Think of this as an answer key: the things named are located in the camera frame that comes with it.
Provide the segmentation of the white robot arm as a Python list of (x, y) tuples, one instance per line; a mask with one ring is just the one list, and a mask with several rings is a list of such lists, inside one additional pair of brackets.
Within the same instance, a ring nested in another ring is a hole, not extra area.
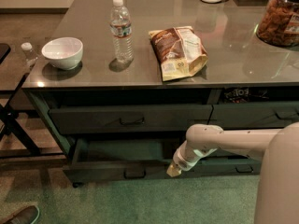
[(299, 123), (283, 129), (231, 130), (195, 124), (176, 150), (167, 174), (189, 171), (216, 150), (260, 161), (254, 224), (299, 224)]

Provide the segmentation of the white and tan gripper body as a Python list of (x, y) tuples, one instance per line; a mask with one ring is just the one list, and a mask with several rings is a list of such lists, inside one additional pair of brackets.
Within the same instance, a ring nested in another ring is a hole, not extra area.
[(174, 161), (172, 161), (170, 163), (170, 165), (168, 166), (166, 173), (170, 177), (176, 177), (176, 176), (181, 175), (181, 168), (179, 167), (178, 164), (176, 164)]

